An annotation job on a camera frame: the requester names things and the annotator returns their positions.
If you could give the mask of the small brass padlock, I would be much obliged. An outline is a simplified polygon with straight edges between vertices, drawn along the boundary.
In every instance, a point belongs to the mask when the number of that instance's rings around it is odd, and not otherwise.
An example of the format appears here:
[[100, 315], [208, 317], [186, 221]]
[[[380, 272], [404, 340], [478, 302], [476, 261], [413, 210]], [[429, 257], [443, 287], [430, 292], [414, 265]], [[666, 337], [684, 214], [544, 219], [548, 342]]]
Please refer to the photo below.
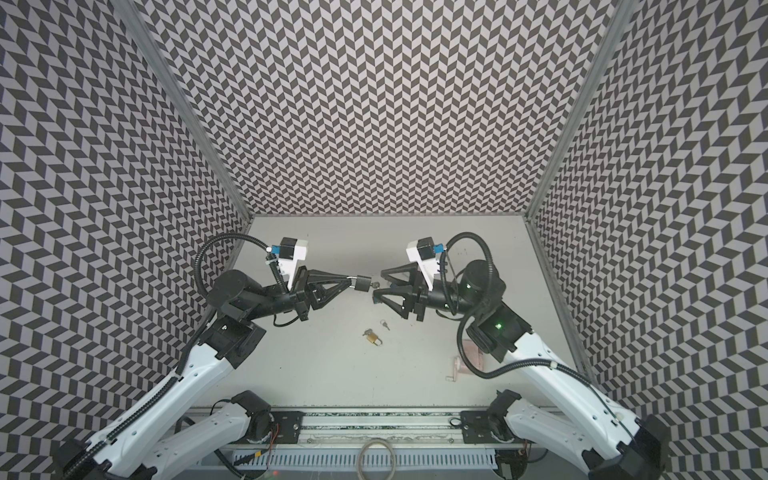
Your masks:
[[374, 345], [376, 347], [380, 347], [380, 346], [383, 345], [382, 339], [372, 329], [365, 330], [364, 333], [362, 334], [362, 336], [369, 343], [371, 343], [372, 345]]

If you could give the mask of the black padlock with keys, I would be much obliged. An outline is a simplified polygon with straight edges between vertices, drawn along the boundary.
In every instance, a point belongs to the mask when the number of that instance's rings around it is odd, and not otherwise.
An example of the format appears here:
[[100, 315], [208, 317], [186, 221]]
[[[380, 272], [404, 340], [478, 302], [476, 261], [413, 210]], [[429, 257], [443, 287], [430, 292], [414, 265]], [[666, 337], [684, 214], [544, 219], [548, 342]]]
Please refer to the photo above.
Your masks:
[[371, 277], [368, 276], [357, 275], [355, 277], [351, 277], [350, 280], [352, 281], [355, 291], [370, 292], [371, 290], [376, 290], [380, 287], [379, 282], [374, 281]]

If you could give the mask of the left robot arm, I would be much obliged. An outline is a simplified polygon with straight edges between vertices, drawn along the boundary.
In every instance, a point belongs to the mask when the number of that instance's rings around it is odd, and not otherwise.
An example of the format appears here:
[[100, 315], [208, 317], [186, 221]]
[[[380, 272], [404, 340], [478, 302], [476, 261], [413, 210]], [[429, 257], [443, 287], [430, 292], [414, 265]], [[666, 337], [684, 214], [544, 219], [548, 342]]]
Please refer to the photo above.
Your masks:
[[216, 315], [185, 346], [176, 369], [107, 427], [53, 453], [57, 479], [171, 479], [215, 450], [267, 437], [271, 407], [241, 392], [220, 411], [176, 434], [171, 427], [209, 389], [240, 367], [263, 340], [257, 320], [294, 311], [305, 321], [349, 287], [371, 280], [300, 267], [291, 286], [262, 286], [239, 270], [221, 274], [206, 295]]

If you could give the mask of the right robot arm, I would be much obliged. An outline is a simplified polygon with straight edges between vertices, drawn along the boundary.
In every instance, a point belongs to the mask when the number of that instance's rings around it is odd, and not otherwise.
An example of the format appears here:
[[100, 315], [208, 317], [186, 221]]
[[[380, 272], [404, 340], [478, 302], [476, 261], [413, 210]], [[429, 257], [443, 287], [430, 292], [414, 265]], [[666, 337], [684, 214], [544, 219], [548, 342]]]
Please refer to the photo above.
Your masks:
[[658, 479], [669, 460], [669, 428], [655, 415], [644, 419], [599, 392], [565, 364], [532, 326], [503, 301], [496, 269], [474, 260], [458, 279], [427, 281], [415, 262], [385, 269], [388, 287], [373, 293], [406, 318], [454, 303], [473, 322], [459, 333], [503, 366], [521, 372], [559, 409], [554, 415], [510, 390], [487, 409], [489, 428], [503, 440], [532, 441], [568, 461], [591, 479]]

